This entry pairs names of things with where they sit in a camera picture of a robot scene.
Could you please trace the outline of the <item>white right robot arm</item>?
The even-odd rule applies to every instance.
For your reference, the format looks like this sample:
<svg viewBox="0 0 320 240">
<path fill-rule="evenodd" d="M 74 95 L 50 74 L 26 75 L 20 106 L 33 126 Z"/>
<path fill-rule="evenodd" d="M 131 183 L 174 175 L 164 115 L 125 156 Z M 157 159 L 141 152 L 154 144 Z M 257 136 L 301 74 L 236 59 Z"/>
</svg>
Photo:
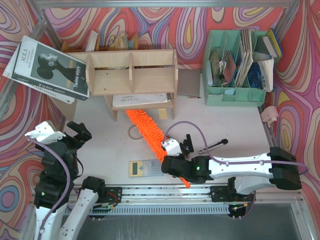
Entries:
<svg viewBox="0 0 320 240">
<path fill-rule="evenodd" d="M 182 178 L 191 184 L 227 178 L 229 195 L 246 196 L 257 190 L 276 187 L 296 191 L 302 188 L 296 157 L 271 147 L 269 152 L 249 157 L 215 157 L 200 155 L 191 160 L 166 156 L 161 164 L 163 173 Z"/>
</svg>

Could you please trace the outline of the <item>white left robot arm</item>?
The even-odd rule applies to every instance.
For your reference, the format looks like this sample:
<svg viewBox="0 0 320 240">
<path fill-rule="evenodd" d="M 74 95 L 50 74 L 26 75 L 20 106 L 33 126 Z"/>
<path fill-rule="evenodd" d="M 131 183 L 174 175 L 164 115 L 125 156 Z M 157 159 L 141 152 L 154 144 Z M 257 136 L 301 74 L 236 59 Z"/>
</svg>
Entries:
<svg viewBox="0 0 320 240">
<path fill-rule="evenodd" d="M 25 137 L 43 152 L 44 169 L 35 187 L 36 240 L 75 240 L 99 198 L 106 194 L 105 181 L 88 176 L 69 217 L 62 221 L 67 209 L 74 180 L 79 178 L 80 165 L 77 151 L 92 138 L 84 123 L 70 121 L 67 127 L 76 132 L 70 136 L 55 128 L 51 121 L 44 121 Z"/>
</svg>

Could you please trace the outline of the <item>orange chenille duster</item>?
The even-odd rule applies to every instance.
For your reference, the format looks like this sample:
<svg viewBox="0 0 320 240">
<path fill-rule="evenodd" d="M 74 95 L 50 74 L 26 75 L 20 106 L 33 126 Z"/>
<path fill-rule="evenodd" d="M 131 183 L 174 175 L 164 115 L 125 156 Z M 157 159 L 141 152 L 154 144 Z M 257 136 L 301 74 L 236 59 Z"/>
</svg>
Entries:
<svg viewBox="0 0 320 240">
<path fill-rule="evenodd" d="M 156 158 L 162 163 L 164 158 L 168 156 L 162 147 L 162 143 L 172 137 L 165 135 L 156 122 L 144 110 L 127 109 L 125 113 L 133 125 L 138 128 L 150 149 L 155 153 Z M 183 152 L 176 158 L 185 159 Z"/>
</svg>

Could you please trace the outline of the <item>yellow blue calculator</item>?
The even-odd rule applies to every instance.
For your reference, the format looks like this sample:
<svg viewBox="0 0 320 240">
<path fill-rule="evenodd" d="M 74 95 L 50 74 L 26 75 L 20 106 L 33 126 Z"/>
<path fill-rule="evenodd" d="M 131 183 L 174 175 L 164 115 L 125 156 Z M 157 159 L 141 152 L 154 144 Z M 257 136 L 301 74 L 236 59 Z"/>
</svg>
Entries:
<svg viewBox="0 0 320 240">
<path fill-rule="evenodd" d="M 147 159 L 129 162 L 129 177 L 162 176 L 161 162 L 158 159 Z"/>
</svg>

